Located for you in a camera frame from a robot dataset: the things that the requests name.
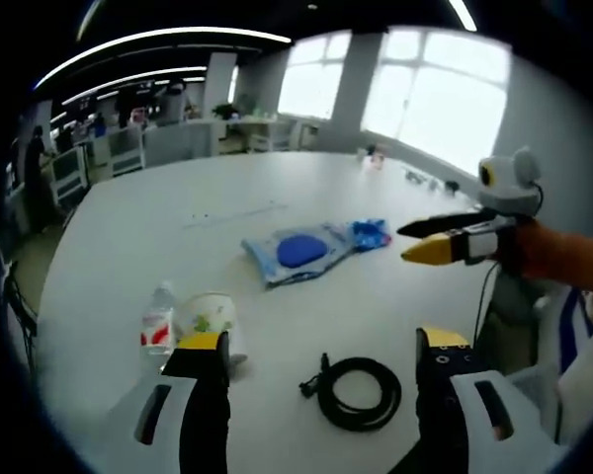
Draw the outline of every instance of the coiled black cable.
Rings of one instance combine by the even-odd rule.
[[[373,408],[347,405],[334,394],[334,384],[343,375],[360,370],[371,375],[380,386],[381,399]],[[390,369],[371,358],[351,357],[333,365],[327,354],[321,358],[321,371],[298,386],[305,398],[318,393],[318,405],[333,425],[350,432],[373,432],[386,425],[402,400],[402,387]]]

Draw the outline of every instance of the blue sponge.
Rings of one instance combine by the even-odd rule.
[[[289,269],[297,269],[327,254],[327,244],[306,234],[297,234],[282,240],[277,247],[277,260]]]

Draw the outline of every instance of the plastic water bottle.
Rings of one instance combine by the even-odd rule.
[[[140,350],[143,366],[159,368],[176,347],[174,320],[176,298],[172,284],[163,281],[154,290],[151,301],[142,316]]]

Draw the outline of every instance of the window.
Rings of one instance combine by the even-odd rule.
[[[382,41],[362,129],[473,175],[503,118],[509,46],[476,36],[395,30]]]
[[[235,100],[235,86],[237,85],[237,74],[239,74],[239,68],[233,67],[233,73],[230,76],[230,86],[228,87],[228,103],[232,104]]]
[[[290,51],[279,98],[279,112],[300,117],[331,119],[349,32],[304,39]]]

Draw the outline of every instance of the white table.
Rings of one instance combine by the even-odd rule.
[[[167,278],[180,299],[220,290],[238,310],[249,360],[230,388],[231,473],[388,472],[418,438],[415,329],[431,324],[471,339],[489,264],[405,263],[399,255],[413,240],[394,236],[319,279],[265,290],[240,241],[365,217],[385,217],[394,230],[466,208],[404,174],[395,160],[377,171],[352,156],[288,152],[176,163],[96,185],[63,235],[42,295],[39,382],[59,429],[87,452],[89,436],[140,377],[140,315]],[[298,384],[317,372],[323,352],[332,362],[372,357],[396,373],[402,403],[387,426],[343,432],[315,399],[302,398]],[[347,402],[373,403],[377,389],[360,374],[346,378],[337,390]]]

